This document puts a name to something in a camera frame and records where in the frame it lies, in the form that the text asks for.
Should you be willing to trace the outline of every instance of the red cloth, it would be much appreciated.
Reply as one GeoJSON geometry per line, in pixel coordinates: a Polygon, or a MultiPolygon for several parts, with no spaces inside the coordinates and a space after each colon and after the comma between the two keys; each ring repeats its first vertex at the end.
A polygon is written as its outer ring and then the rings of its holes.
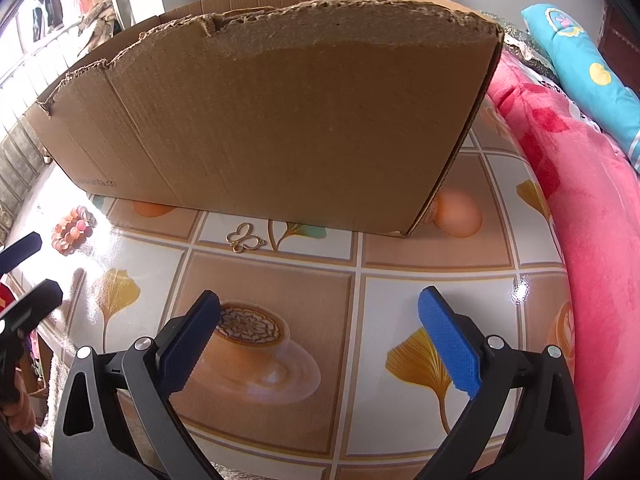
{"type": "Polygon", "coordinates": [[[619,148],[503,52],[489,97],[531,163],[564,253],[575,318],[585,478],[640,404],[640,186],[619,148]]]}
{"type": "Polygon", "coordinates": [[[15,296],[4,283],[0,283],[0,312],[15,301],[15,296]]]}

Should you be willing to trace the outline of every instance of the blue gripper pad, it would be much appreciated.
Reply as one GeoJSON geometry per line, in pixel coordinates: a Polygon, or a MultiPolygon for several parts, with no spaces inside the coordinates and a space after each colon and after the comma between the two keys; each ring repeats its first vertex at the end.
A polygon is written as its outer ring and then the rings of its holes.
{"type": "Polygon", "coordinates": [[[184,316],[168,321],[172,338],[158,362],[158,394],[162,399],[184,388],[219,321],[220,300],[210,290],[205,290],[184,316]]]}
{"type": "Polygon", "coordinates": [[[451,307],[434,286],[420,293],[418,316],[454,386],[473,399],[480,389],[480,358],[457,326],[451,307]]]}
{"type": "Polygon", "coordinates": [[[0,275],[15,269],[29,256],[33,256],[42,247],[42,239],[36,232],[20,238],[15,244],[5,247],[0,252],[0,275]]]}

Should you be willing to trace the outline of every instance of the blue pillow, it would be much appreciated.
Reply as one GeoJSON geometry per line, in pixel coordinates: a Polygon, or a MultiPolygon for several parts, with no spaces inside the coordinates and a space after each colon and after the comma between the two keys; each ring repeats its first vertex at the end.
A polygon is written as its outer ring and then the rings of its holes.
{"type": "Polygon", "coordinates": [[[532,37],[548,52],[566,94],[625,150],[640,173],[640,100],[607,66],[589,35],[562,10],[536,4],[522,11],[532,37]]]}

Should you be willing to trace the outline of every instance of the screw head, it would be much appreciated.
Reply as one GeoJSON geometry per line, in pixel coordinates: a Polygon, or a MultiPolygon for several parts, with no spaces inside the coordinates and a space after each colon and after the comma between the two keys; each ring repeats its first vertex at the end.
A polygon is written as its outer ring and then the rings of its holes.
{"type": "Polygon", "coordinates": [[[493,348],[494,350],[500,350],[501,348],[504,348],[504,339],[502,339],[500,336],[498,335],[491,335],[487,338],[486,342],[488,343],[488,345],[493,348]]]}
{"type": "Polygon", "coordinates": [[[78,356],[79,359],[85,359],[89,357],[89,355],[91,355],[91,347],[89,346],[83,346],[76,352],[76,356],[78,356]]]}
{"type": "Polygon", "coordinates": [[[151,338],[149,337],[141,337],[133,344],[133,348],[140,351],[146,350],[150,346],[151,346],[151,338]]]}
{"type": "Polygon", "coordinates": [[[551,357],[555,357],[556,359],[558,359],[559,357],[562,357],[562,350],[555,345],[551,345],[549,348],[546,349],[546,351],[549,353],[551,357]]]}

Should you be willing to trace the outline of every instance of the latte art print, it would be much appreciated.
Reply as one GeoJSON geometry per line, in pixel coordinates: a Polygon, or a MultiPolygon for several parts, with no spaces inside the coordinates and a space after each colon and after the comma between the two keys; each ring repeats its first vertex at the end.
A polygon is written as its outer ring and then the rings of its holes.
{"type": "Polygon", "coordinates": [[[240,306],[227,306],[220,312],[216,331],[226,339],[247,345],[270,345],[281,339],[280,327],[273,319],[240,306]]]}

